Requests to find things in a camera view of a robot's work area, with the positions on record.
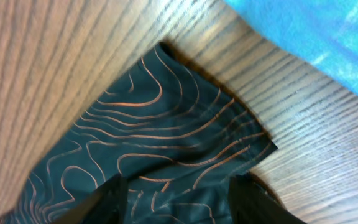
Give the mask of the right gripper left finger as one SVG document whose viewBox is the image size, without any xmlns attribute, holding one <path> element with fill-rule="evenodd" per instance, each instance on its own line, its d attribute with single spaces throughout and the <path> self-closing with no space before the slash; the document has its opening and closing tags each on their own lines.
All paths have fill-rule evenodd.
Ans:
<svg viewBox="0 0 358 224">
<path fill-rule="evenodd" d="M 53 224 L 123 224 L 127 195 L 127 179 L 117 174 Z"/>
</svg>

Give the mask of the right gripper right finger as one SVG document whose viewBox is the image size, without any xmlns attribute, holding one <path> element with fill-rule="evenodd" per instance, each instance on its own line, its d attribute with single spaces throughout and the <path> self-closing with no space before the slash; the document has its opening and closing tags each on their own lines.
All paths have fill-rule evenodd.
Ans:
<svg viewBox="0 0 358 224">
<path fill-rule="evenodd" d="M 234 224 L 305 224 L 250 174 L 230 178 L 227 201 Z"/>
</svg>

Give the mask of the black printed cycling jersey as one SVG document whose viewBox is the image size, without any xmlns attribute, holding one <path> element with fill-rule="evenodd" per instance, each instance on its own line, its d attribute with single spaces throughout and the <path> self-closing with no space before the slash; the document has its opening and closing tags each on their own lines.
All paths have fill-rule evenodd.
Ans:
<svg viewBox="0 0 358 224">
<path fill-rule="evenodd" d="M 2 222 L 51 223 L 120 174 L 126 223 L 230 223 L 230 177 L 275 150 L 239 100 L 160 42 L 40 160 Z"/>
</svg>

